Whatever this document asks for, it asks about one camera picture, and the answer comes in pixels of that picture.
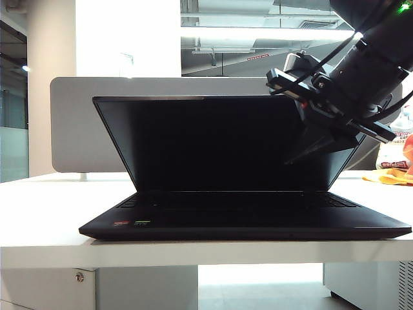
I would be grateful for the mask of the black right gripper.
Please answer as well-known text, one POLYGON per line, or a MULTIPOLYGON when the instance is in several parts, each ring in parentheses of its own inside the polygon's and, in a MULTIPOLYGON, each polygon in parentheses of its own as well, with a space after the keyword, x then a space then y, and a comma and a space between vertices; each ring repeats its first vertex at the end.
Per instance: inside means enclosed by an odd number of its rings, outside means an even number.
POLYGON ((381 120, 397 106, 381 103, 397 86, 395 67, 292 67, 267 72, 271 95, 292 98, 304 129, 290 144, 284 164, 357 147, 357 135, 382 142, 396 135, 381 120))

